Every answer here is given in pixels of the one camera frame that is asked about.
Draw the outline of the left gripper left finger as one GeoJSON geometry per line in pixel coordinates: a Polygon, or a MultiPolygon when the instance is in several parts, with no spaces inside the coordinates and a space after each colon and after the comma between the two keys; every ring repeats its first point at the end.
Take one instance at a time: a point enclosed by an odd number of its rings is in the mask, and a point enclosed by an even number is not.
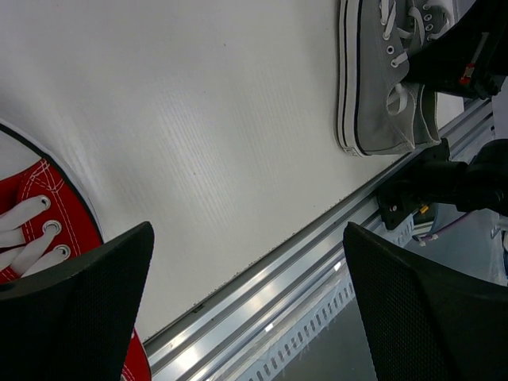
{"type": "Polygon", "coordinates": [[[153,250],[145,221],[1,286],[3,380],[119,380],[153,250]]]}

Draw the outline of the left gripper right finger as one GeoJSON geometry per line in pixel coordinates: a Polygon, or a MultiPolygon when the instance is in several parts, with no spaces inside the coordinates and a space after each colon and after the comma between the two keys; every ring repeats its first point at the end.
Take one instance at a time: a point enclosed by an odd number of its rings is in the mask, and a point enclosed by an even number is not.
{"type": "Polygon", "coordinates": [[[344,253],[379,380],[505,380],[507,289],[350,222],[344,253]]]}

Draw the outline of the grey sneaker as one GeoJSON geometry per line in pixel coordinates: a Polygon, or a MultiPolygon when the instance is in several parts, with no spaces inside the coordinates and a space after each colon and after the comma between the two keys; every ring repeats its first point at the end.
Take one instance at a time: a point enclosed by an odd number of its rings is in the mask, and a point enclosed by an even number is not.
{"type": "Polygon", "coordinates": [[[408,83],[408,1],[337,3],[337,140],[353,156],[439,144],[437,96],[408,83]]]}
{"type": "Polygon", "coordinates": [[[408,39],[421,46],[442,37],[454,22],[446,1],[408,1],[408,39]]]}

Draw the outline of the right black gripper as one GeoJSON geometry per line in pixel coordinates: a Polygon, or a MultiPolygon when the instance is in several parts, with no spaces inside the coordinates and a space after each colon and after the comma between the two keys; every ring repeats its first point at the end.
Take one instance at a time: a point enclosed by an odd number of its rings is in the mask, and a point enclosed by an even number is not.
{"type": "Polygon", "coordinates": [[[409,83],[447,94],[497,95],[507,78],[507,1],[476,1],[410,57],[409,83]]]}

